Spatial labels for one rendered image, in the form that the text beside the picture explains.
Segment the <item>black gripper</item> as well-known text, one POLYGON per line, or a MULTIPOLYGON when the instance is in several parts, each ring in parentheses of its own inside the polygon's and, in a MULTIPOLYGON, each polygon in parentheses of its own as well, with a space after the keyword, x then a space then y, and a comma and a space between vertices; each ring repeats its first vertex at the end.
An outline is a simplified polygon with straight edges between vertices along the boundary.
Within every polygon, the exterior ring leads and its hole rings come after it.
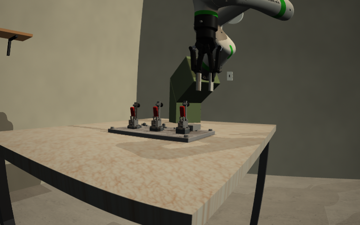
POLYGON ((196 43, 189 47, 191 57, 191 70, 196 72, 196 90, 201 91, 201 69, 203 57, 208 55, 209 62, 209 91, 213 91, 215 73, 220 71, 221 52, 223 47, 216 44, 216 32, 209 29, 196 31, 196 43), (196 48, 198 49, 198 59, 196 62, 196 48), (216 48, 215 64, 213 60, 213 50, 216 48))

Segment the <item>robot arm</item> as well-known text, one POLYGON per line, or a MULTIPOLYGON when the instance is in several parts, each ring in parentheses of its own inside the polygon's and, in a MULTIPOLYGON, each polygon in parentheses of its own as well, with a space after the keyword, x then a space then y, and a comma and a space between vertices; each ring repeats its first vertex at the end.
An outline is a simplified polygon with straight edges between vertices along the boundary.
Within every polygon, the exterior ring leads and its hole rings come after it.
MULTIPOLYGON (((222 66, 236 51, 233 41, 223 32, 222 28, 235 17, 252 8, 281 21, 292 18, 294 8, 289 0, 193 0, 195 9, 195 32, 209 29, 216 32, 216 43, 223 47, 221 52, 220 71, 222 66)), ((202 63, 201 79, 209 81, 208 55, 202 63)), ((216 76, 215 73, 215 76, 216 76)))

